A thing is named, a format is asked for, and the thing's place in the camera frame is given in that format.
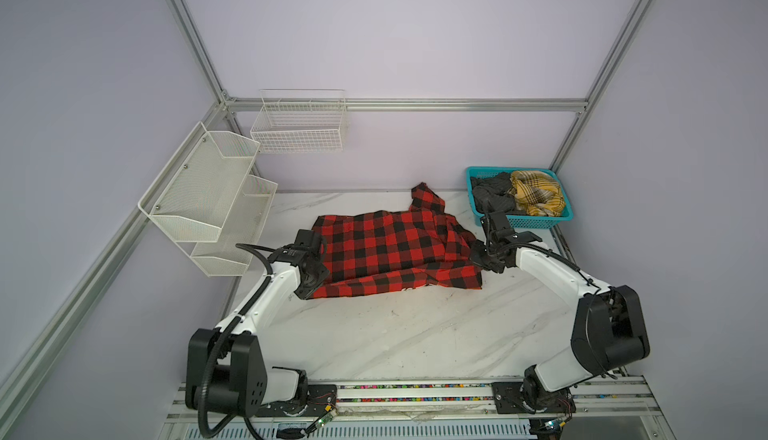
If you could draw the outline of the red black plaid shirt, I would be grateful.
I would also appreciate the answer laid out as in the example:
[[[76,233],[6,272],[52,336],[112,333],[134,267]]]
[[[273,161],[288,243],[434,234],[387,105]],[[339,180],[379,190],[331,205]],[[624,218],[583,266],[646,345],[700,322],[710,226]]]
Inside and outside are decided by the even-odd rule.
[[[405,211],[322,215],[312,230],[327,245],[329,277],[314,299],[360,297],[424,286],[482,288],[482,269],[470,260],[476,236],[424,182],[411,190]]]

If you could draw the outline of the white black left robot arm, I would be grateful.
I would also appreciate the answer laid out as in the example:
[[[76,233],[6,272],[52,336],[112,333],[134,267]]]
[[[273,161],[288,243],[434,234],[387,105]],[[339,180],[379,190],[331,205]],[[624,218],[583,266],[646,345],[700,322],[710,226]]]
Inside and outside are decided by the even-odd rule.
[[[247,298],[212,329],[199,329],[187,351],[185,404],[200,420],[212,413],[253,417],[267,408],[297,414],[307,407],[307,374],[270,366],[258,335],[290,298],[306,300],[329,271],[324,248],[298,243],[277,249],[238,243],[265,267]]]

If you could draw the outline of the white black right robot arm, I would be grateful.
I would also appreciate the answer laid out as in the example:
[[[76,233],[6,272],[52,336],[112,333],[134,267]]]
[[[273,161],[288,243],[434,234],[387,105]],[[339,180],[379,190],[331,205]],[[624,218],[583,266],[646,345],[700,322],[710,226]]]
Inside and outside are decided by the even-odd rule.
[[[550,411],[577,384],[650,355],[638,293],[588,276],[539,240],[531,232],[510,233],[498,242],[476,241],[470,251],[470,260],[484,270],[515,267],[533,276],[574,313],[568,345],[523,374],[515,402],[531,413]]]

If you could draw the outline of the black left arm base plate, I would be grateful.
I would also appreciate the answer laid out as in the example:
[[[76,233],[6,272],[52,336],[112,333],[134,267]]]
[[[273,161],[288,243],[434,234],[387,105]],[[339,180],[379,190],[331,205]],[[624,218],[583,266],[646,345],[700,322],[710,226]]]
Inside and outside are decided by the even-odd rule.
[[[262,405],[257,418],[320,417],[328,407],[336,405],[338,387],[335,384],[308,384],[288,401]]]

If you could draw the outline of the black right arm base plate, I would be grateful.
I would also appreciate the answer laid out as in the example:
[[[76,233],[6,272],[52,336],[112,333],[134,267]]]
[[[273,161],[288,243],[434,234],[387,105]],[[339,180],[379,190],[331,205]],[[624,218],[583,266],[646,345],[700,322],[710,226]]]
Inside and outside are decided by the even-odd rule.
[[[492,396],[499,414],[573,414],[576,410],[568,388],[549,392],[537,384],[494,382]]]

